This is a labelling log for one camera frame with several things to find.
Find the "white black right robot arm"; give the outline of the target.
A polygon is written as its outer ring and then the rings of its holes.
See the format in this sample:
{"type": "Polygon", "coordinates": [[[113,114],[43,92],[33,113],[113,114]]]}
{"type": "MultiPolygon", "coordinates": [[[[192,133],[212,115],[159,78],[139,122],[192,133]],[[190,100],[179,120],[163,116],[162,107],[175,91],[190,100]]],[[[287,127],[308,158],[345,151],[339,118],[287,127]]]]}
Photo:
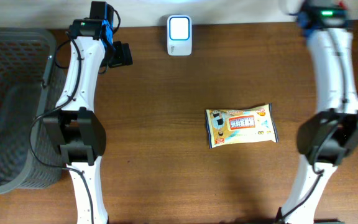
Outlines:
{"type": "Polygon", "coordinates": [[[358,146],[358,94],[352,65],[353,33],[342,1],[304,0],[292,14],[313,61],[316,114],[297,132],[298,171],[275,223],[314,223],[332,175],[358,146]]]}

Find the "yellow snack bag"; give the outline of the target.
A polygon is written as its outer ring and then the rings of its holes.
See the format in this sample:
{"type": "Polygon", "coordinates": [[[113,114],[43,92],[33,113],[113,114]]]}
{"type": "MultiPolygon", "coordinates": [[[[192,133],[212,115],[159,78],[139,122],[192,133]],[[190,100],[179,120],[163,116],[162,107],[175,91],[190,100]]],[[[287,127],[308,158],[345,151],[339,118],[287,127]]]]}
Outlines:
{"type": "Polygon", "coordinates": [[[209,147],[252,142],[278,142],[272,104],[244,110],[206,110],[209,147]]]}

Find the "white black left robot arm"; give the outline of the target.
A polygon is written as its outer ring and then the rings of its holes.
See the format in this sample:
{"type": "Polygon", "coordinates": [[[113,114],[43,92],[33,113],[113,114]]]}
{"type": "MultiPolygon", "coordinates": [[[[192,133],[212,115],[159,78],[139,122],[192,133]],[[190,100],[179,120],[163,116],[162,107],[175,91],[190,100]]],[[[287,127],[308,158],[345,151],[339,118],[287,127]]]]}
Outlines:
{"type": "Polygon", "coordinates": [[[49,140],[70,173],[78,223],[109,223],[101,184],[101,161],[106,131],[94,113],[94,95],[100,69],[133,64],[129,44],[115,41],[119,18],[112,5],[91,3],[89,16],[76,19],[67,33],[71,59],[67,78],[55,108],[40,115],[49,140]]]}

